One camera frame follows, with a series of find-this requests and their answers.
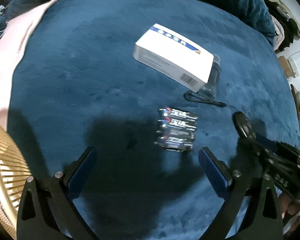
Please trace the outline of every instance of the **screw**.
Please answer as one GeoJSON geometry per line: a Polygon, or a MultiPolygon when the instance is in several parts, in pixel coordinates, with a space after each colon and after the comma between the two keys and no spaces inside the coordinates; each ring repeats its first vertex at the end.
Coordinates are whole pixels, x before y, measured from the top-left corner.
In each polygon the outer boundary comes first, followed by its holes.
{"type": "Polygon", "coordinates": [[[54,176],[55,176],[57,179],[60,179],[60,178],[63,176],[63,172],[62,172],[62,171],[57,171],[56,174],[54,174],[54,176]]]}
{"type": "Polygon", "coordinates": [[[235,177],[237,177],[237,178],[241,176],[241,172],[238,171],[238,170],[234,170],[234,171],[232,172],[232,174],[233,174],[235,177]]]}
{"type": "Polygon", "coordinates": [[[270,177],[269,174],[264,174],[264,175],[263,175],[263,178],[264,178],[265,180],[270,180],[270,179],[271,179],[271,177],[270,177]]]}
{"type": "Polygon", "coordinates": [[[27,178],[27,182],[32,182],[33,181],[33,176],[29,176],[28,178],[27,178]]]}

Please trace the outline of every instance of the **human hand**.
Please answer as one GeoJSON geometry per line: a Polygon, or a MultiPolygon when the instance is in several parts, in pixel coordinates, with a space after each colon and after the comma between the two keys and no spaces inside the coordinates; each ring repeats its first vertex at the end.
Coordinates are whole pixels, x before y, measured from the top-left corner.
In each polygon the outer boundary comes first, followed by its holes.
{"type": "Polygon", "coordinates": [[[280,200],[281,208],[282,208],[282,218],[284,218],[284,215],[286,213],[288,213],[290,215],[298,214],[298,218],[297,218],[296,222],[289,229],[289,231],[292,232],[300,224],[300,204],[294,203],[293,200],[285,193],[282,193],[279,196],[279,200],[280,200]]]}

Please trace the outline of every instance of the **white box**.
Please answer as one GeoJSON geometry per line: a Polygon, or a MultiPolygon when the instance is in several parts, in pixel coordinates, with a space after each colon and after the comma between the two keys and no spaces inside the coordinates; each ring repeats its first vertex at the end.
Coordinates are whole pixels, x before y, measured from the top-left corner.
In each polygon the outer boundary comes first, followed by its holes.
{"type": "Polygon", "coordinates": [[[208,82],[213,62],[210,52],[159,24],[136,42],[133,57],[194,92],[208,82]]]}

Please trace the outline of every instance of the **gold slatted object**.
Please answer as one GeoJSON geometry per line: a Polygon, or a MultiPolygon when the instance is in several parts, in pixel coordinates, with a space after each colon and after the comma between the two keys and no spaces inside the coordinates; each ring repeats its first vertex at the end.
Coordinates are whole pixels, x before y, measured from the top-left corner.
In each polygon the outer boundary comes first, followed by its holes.
{"type": "Polygon", "coordinates": [[[30,175],[20,150],[0,126],[0,223],[15,240],[20,198],[30,175]]]}

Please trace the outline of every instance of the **pink blanket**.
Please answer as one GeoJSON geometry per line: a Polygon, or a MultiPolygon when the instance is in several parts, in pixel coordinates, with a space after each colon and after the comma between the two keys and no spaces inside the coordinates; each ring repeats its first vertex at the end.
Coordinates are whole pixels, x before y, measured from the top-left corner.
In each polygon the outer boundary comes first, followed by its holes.
{"type": "Polygon", "coordinates": [[[31,34],[56,1],[51,0],[10,20],[0,39],[0,125],[4,130],[7,130],[13,72],[23,58],[31,34]]]}

